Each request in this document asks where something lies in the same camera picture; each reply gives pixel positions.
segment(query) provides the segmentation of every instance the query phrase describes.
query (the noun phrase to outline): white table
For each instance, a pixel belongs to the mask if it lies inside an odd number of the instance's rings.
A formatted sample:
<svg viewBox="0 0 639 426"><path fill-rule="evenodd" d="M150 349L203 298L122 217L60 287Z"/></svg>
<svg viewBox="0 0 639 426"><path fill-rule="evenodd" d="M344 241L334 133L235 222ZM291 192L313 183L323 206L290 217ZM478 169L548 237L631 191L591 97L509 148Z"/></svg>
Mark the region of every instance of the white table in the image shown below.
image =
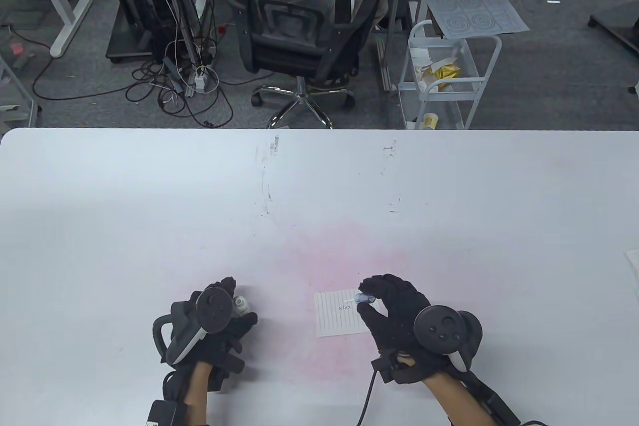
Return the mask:
<svg viewBox="0 0 639 426"><path fill-rule="evenodd" d="M225 275L260 314L215 426L355 424L368 334L313 293L404 276L474 312L522 420L636 424L639 133L21 129L0 145L0 424L143 425L171 302ZM367 426L446 425L420 385Z"/></svg>

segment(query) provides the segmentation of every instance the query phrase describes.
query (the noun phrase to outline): pink stain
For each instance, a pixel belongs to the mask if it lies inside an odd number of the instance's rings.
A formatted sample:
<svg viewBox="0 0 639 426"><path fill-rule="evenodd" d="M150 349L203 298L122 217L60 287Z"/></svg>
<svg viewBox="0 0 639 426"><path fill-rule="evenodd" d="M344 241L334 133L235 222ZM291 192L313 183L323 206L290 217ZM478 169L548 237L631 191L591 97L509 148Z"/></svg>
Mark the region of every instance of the pink stain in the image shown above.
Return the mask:
<svg viewBox="0 0 639 426"><path fill-rule="evenodd" d="M295 341L289 342L295 348L283 347L278 353L290 364L286 370L292 372L291 379L335 381L367 375L370 361L377 357L372 337L369 333L316 337L315 293L357 288L371 275L401 276L406 271L406 258L401 252L388 251L365 228L353 224L289 238L286 244L290 249L276 261L279 276L290 284L289 291L295 297L289 300L305 305L308 319L280 336L280 346L286 337L295 336Z"/></svg>

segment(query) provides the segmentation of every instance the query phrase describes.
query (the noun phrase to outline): hand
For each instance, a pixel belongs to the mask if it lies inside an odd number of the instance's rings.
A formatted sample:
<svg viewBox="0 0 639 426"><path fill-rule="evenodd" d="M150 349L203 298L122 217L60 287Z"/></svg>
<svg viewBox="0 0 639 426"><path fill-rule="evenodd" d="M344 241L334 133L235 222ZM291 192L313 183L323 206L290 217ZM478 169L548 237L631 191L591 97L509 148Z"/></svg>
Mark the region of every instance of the hand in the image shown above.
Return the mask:
<svg viewBox="0 0 639 426"><path fill-rule="evenodd" d="M422 371L422 380L450 364L446 356L425 350L415 337L415 317L431 303L410 282L394 275L376 275L363 280L359 289L380 298L388 310L386 317L367 303L357 306L357 312L368 326L380 352L397 350L409 355Z"/></svg>
<svg viewBox="0 0 639 426"><path fill-rule="evenodd" d="M224 288L231 298L235 294L235 280L231 277L224 278L221 282L210 286ZM194 291L187 305L187 314L196 306L196 300L201 291ZM244 362L237 356L230 355L231 348L238 353L242 352L240 339L249 332L251 327L258 322L258 315L248 313L229 321L226 328L215 334L207 334L199 340L189 351L186 357L175 364L174 374L165 379L163 386L164 399L170 401L182 401L187 393L187 387L192 376L197 371L208 371L208 391L219 391L224 381L231 372L240 373L244 369Z"/></svg>
<svg viewBox="0 0 639 426"><path fill-rule="evenodd" d="M228 276L220 282L214 283L210 286L221 287L230 294L231 298L235 295L235 280ZM189 304L192 308L195 307L196 300L201 294L201 291L194 291L191 294ZM181 361L185 364L195 364L196 362L204 362L212 366L221 367L221 362L224 357L227 356L226 352L230 348L235 349L238 353L242 352L242 345L240 339L249 332L255 323L258 322L258 315L255 313L248 313L239 318L233 318L229 321L224 330L214 335L208 334L203 339L199 340L186 357Z"/></svg>

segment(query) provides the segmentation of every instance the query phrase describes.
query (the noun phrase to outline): lined paper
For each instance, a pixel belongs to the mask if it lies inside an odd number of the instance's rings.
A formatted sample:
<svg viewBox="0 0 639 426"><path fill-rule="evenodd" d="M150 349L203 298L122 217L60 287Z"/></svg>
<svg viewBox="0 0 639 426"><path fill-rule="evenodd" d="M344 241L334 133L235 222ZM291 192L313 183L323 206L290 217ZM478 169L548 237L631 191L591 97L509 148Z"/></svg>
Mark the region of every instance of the lined paper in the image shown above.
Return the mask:
<svg viewBox="0 0 639 426"><path fill-rule="evenodd" d="M315 327L317 337L354 335L366 333L365 323L357 312L357 304L352 300L359 289L315 293ZM372 304L379 311L379 300Z"/></svg>

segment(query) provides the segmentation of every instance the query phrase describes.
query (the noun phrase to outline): white desk leg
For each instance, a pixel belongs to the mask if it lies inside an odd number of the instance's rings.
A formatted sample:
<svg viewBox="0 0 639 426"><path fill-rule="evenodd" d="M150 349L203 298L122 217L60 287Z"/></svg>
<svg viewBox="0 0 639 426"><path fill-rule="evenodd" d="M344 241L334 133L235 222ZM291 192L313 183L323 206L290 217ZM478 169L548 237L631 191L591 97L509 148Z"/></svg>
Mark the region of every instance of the white desk leg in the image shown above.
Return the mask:
<svg viewBox="0 0 639 426"><path fill-rule="evenodd" d="M69 46L80 23L82 23L82 19L84 19L87 11L89 11L89 6L91 6L92 1L93 0L78 0L75 8L71 9L68 0L51 0L55 11L64 22L64 26L53 42L53 45L51 45L51 56L59 58L64 54L66 47Z"/></svg>

